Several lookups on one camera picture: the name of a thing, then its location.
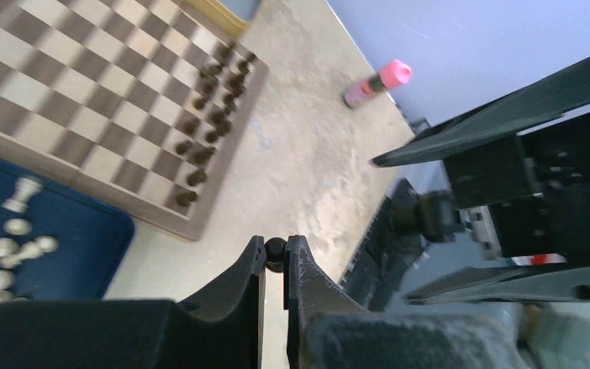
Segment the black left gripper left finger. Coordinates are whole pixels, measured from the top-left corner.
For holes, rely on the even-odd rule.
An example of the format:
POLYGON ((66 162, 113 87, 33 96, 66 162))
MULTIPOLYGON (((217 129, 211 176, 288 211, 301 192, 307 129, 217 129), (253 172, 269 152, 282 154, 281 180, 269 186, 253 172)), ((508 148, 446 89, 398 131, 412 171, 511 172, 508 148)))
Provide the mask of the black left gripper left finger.
POLYGON ((258 368, 266 263, 250 239, 182 301, 0 304, 0 368, 258 368))

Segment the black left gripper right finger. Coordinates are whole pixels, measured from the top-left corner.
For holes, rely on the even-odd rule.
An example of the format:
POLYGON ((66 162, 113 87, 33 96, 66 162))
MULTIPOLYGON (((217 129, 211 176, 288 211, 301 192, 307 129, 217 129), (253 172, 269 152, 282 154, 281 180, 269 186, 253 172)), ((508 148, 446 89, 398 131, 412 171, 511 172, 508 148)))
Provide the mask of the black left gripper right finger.
POLYGON ((523 368, 513 340, 469 315, 387 314, 357 304, 316 263, 303 235, 285 245, 291 368, 523 368))

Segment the dark wooden rook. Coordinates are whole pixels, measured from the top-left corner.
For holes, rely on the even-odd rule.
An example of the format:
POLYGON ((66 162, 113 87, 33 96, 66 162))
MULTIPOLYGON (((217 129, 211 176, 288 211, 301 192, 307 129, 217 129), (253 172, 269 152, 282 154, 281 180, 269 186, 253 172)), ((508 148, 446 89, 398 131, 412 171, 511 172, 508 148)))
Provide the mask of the dark wooden rook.
POLYGON ((187 207, 198 199, 199 195, 195 191, 183 191, 176 195, 175 201, 180 207, 187 207))

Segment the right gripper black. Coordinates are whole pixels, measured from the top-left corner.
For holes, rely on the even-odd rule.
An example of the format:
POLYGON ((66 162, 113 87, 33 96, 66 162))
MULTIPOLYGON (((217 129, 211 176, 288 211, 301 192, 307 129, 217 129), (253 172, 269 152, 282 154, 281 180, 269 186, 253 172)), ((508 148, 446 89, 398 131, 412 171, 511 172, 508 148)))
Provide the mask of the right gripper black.
MULTIPOLYGON (((589 104, 587 57, 371 162, 388 168, 446 158, 456 204, 488 258, 559 254, 590 264, 590 112, 515 135, 589 104)), ((463 268, 409 292, 406 300, 590 303, 590 266, 463 268)))

